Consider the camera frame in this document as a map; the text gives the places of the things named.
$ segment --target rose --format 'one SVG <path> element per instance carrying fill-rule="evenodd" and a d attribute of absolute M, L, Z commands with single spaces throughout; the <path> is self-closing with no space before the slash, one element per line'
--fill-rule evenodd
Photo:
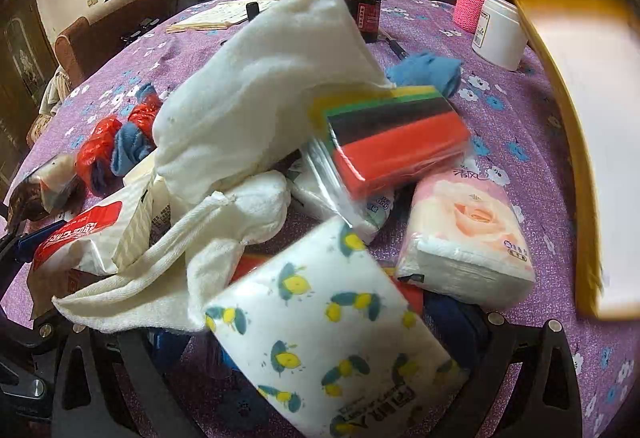
<path fill-rule="evenodd" d="M 507 250 L 504 241 L 527 249 L 513 211 L 468 183 L 438 180 L 431 196 L 413 206 L 408 230 L 501 252 Z"/>

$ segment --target bedspread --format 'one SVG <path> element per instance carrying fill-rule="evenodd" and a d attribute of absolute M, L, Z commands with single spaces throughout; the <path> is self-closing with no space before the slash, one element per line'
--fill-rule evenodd
<path fill-rule="evenodd" d="M 243 25 L 229 30 L 166 34 L 168 24 L 210 8 L 194 5 L 125 48 L 100 71 L 76 88 L 49 123 L 24 161 L 17 180 L 60 152 L 75 152 L 95 124 L 108 114 L 126 118 L 139 86 L 152 82 L 162 97 L 171 94 Z M 409 53 L 429 49 L 463 60 L 462 85 L 451 97 L 472 132 L 475 156 L 469 171 L 504 187 L 529 245 L 536 287 L 528 299 L 504 315 L 510 322 L 542 325 L 555 318 L 564 326 L 580 386 L 583 434 L 597 436 L 606 427 L 630 389 L 637 371 L 635 358 L 640 323 L 590 322 L 576 317 L 574 306 L 574 182 L 567 142 L 550 84 L 535 53 L 527 47 L 520 67 L 508 72 L 489 64 L 471 49 L 472 35 L 452 22 L 452 6 L 427 0 L 384 0 L 381 25 Z M 384 42 L 369 45 L 381 66 L 398 59 Z M 97 198 L 90 196 L 86 206 Z M 391 218 L 370 249 L 376 258 L 398 255 L 408 217 L 410 197 L 400 198 Z M 282 231 L 256 250 L 273 253 L 313 226 L 310 219 L 289 212 Z M 8 316 L 28 325 L 30 297 L 25 267 L 2 306 Z M 214 379 L 204 365 L 207 339 L 191 339 L 168 378 L 175 392 L 208 436 L 298 436 L 242 380 Z M 511 392 L 508 381 L 481 435 L 491 434 Z M 136 402 L 130 401 L 136 412 Z M 407 436 L 423 436 L 427 420 Z M 143 424 L 143 433 L 151 431 Z"/>

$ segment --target metal screw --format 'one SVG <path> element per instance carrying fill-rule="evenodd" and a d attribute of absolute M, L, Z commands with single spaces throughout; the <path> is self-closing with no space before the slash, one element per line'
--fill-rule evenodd
<path fill-rule="evenodd" d="M 504 324 L 504 317 L 498 312 L 491 312 L 486 318 L 494 326 L 502 326 Z"/>
<path fill-rule="evenodd" d="M 549 329 L 551 329 L 551 331 L 553 332 L 559 332 L 560 330 L 562 330 L 562 325 L 560 324 L 560 321 L 551 319 L 547 324 L 549 325 Z"/>
<path fill-rule="evenodd" d="M 38 333 L 40 334 L 40 336 L 43 339 L 46 339 L 47 337 L 49 337 L 51 335 L 51 332 L 53 331 L 52 326 L 49 323 L 43 324 Z"/>
<path fill-rule="evenodd" d="M 44 382 L 42 382 L 39 378 L 33 381 L 33 394 L 40 398 L 44 393 Z"/>

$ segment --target wooden door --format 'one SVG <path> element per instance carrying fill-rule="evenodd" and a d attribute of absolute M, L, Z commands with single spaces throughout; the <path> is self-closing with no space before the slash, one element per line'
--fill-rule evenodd
<path fill-rule="evenodd" d="M 36 0 L 0 0 L 0 201 L 28 153 L 26 135 L 56 67 Z"/>

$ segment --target open book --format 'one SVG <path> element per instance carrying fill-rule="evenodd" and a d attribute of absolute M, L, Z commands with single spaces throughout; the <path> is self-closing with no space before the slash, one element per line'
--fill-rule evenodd
<path fill-rule="evenodd" d="M 578 311 L 640 318 L 640 41 L 618 0 L 515 0 L 554 87 L 574 170 Z"/>
<path fill-rule="evenodd" d="M 185 32 L 187 30 L 225 30 L 230 26 L 247 19 L 247 3 L 257 2 L 260 12 L 264 12 L 273 3 L 280 0 L 236 0 L 225 1 L 213 8 L 194 14 L 179 23 L 166 28 L 167 33 Z"/>

